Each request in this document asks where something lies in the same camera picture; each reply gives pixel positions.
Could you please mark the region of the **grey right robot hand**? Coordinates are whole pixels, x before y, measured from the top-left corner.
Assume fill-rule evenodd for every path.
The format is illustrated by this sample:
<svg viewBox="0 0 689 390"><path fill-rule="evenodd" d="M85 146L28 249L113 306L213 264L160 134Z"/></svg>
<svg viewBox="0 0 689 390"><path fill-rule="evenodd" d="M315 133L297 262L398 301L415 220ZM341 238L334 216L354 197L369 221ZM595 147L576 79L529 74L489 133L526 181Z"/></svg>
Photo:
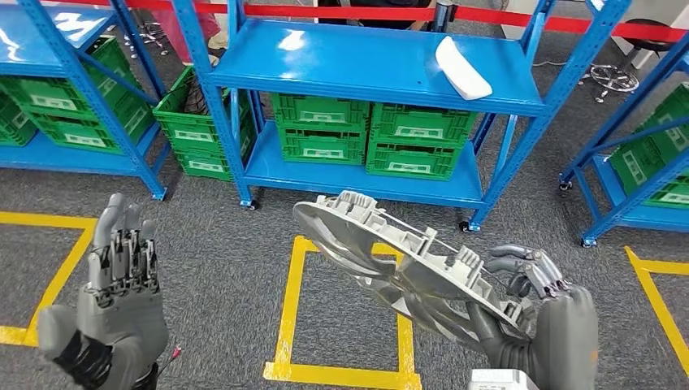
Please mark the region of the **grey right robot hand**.
<svg viewBox="0 0 689 390"><path fill-rule="evenodd" d="M542 249L498 245L485 268L511 273L511 293L531 290L542 300L532 340L506 335L495 317L473 302L470 322L491 367L523 371L540 389L593 389L598 364L598 316L591 293L565 281Z"/></svg>

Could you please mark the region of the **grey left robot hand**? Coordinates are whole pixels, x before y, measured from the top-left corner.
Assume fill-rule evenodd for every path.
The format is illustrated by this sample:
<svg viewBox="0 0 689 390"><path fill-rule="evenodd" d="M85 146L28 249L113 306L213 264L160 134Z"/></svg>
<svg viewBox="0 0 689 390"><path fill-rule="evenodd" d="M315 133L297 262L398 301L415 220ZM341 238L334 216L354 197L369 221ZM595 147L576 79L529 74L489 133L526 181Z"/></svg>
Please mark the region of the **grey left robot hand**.
<svg viewBox="0 0 689 390"><path fill-rule="evenodd" d="M167 347L156 227L114 193L97 220L89 279L76 308L50 305L37 317L41 355L83 389L154 389Z"/></svg>

